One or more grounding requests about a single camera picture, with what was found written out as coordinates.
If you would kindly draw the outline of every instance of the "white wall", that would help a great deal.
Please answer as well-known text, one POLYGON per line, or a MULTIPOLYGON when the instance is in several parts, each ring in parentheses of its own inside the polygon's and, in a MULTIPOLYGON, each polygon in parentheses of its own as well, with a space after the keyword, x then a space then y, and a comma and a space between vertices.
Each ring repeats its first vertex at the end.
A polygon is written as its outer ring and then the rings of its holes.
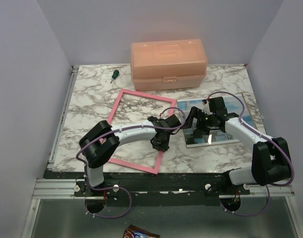
POLYGON ((0 0, 0 238, 20 237, 71 67, 35 0, 0 0))
POLYGON ((283 0, 38 0, 71 64, 129 63, 132 42, 201 38, 248 63, 283 0))
POLYGON ((266 130, 284 137, 303 215, 303 0, 285 0, 248 65, 266 130))

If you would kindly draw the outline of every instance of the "purple cable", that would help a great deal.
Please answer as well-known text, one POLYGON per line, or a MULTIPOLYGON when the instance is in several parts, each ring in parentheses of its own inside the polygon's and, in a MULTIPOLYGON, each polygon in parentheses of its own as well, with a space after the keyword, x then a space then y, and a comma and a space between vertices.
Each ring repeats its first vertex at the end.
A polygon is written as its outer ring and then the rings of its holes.
MULTIPOLYGON (((259 133, 259 131, 255 130, 254 128, 250 127, 248 124, 246 124, 246 122, 242 119, 242 115, 244 114, 244 111, 245 111, 245 106, 244 106, 244 103, 242 102, 241 99, 239 99, 239 97, 237 97, 236 95, 232 94, 232 93, 229 93, 229 92, 224 92, 224 91, 217 91, 217 92, 214 92, 214 93, 211 93, 208 98, 210 98, 210 96, 214 95, 214 94, 218 94, 218 93, 224 93, 224 94, 228 94, 228 95, 231 95, 233 96, 234 98, 236 98, 242 105, 242 111, 239 115, 239 121, 242 123, 242 125, 247 128, 248 130, 250 130, 251 132, 253 132, 254 134, 260 136, 261 138, 269 141, 273 146, 276 147, 276 149, 279 150, 279 152, 285 157, 286 161, 288 162, 289 164, 289 167, 290 167, 290 171, 291 171, 291 176, 290 176, 290 179, 288 182, 286 183, 283 183, 283 184, 275 184, 275 183, 272 183, 271 185, 273 186, 279 186, 279 187, 283 187, 283 186, 288 186, 292 183, 292 181, 294 180, 294 177, 295 177, 295 170, 294 170, 294 167, 289 159, 289 157, 287 156, 287 154, 274 142, 272 141, 271 139, 269 139, 268 137, 262 135, 259 133)), ((233 214, 233 215, 236 215, 236 216, 241 216, 241 217, 252 217, 252 216, 257 216, 261 213, 263 213, 267 208, 268 208, 268 205, 269 205, 269 202, 270 202, 270 192, 269 192, 269 189, 268 189, 268 186, 266 186, 266 189, 267 189, 267 193, 268 193, 268 198, 267 198, 267 203, 265 205, 265 207, 263 209, 261 209, 259 212, 256 212, 256 213, 252 213, 252 214, 243 214, 243 213, 236 213, 236 212, 231 212, 229 210, 227 210, 222 203, 220 203, 220 205, 223 207, 223 209, 225 210, 225 212, 228 212, 230 214, 233 214)))
POLYGON ((221 207, 224 209, 225 212, 230 213, 230 214, 235 215, 235 216, 240 216, 240 217, 254 217, 254 216, 260 215, 261 213, 263 213, 263 212, 268 208, 268 205, 269 205, 269 203, 270 203, 270 192, 269 192, 268 186, 266 186, 266 189, 267 189, 267 193, 268 193, 267 203, 266 203, 266 205, 264 206, 264 208, 261 209, 259 212, 251 213, 251 214, 238 213, 238 212, 231 212, 230 210, 227 210, 227 209, 223 206, 222 202, 220 202, 220 205, 221 205, 221 207))
MULTIPOLYGON (((183 112, 183 110, 181 110, 180 108, 177 108, 177 107, 169 107, 169 108, 166 108, 165 110, 162 111, 161 114, 163 114, 165 111, 169 110, 169 109, 177 109, 178 111, 180 111, 182 113, 182 118, 183 118, 183 121, 181 123, 180 126, 176 126, 176 127, 160 127, 160 126, 153 126, 153 125, 133 125, 133 126, 128 126, 128 127, 124 127, 122 128, 121 130, 124 131, 124 130, 130 130, 130 129, 135 129, 135 128, 153 128, 153 129, 162 129, 162 130, 177 130, 179 128, 181 128, 185 122, 186 122, 186 114, 183 112)), ((88 176, 88 172, 87 172, 87 162, 83 159, 81 159, 79 156, 80 154, 85 151, 85 149, 87 149, 90 145, 96 143, 97 141, 99 141, 100 139, 102 138, 105 138, 106 136, 110 135, 110 134, 113 134, 115 132, 119 132, 120 129, 116 129, 116 130, 112 130, 112 131, 109 131, 101 136, 99 136, 98 138, 94 139, 93 141, 91 141, 89 144, 85 145, 84 147, 81 148, 81 150, 77 153, 76 155, 76 159, 83 162, 85 164, 85 176, 88 176)), ((90 185, 89 183, 89 180, 87 180, 87 184, 88 184, 88 187, 94 191, 104 191, 104 190, 109 190, 109 189, 115 189, 115 187, 104 187, 104 188, 95 188, 93 186, 90 185)), ((128 208, 120 215, 116 215, 116 216, 105 216, 105 215, 98 215, 98 214, 94 214, 94 213, 91 213, 88 211, 88 208, 87 208, 87 204, 85 203, 85 209, 87 211, 87 213, 91 214, 92 216, 95 216, 95 217, 101 217, 101 218, 120 218, 120 217, 123 217, 124 215, 126 215, 129 210, 131 209, 131 206, 132 206, 132 197, 131 197, 131 194, 130 192, 123 188, 123 187, 117 187, 118 189, 120 190, 123 190, 127 193, 128 197, 129 197, 129 205, 128 205, 128 208)))
MULTIPOLYGON (((85 173, 86 176, 88 176, 88 172, 87 172, 87 167, 86 166, 84 166, 84 173, 85 173)), ((89 183, 89 180, 87 180, 87 184, 88 184, 88 187, 90 189, 94 190, 94 191, 104 191, 104 190, 110 190, 110 189, 120 189, 120 190, 123 190, 123 191, 125 191, 127 193, 128 197, 129 197, 129 200, 130 200, 127 209, 122 214, 116 215, 116 216, 105 216, 105 215, 99 215, 99 214, 96 214, 96 213, 91 213, 91 212, 89 212, 88 207, 87 207, 87 203, 85 202, 85 204, 84 204, 85 205, 85 209, 86 209, 87 213, 89 213, 90 215, 95 216, 95 217, 114 219, 114 218, 120 218, 120 217, 125 216, 131 210, 131 207, 132 207, 132 196, 131 196, 130 192, 127 189, 125 189, 123 187, 95 188, 95 187, 93 187, 89 183)))

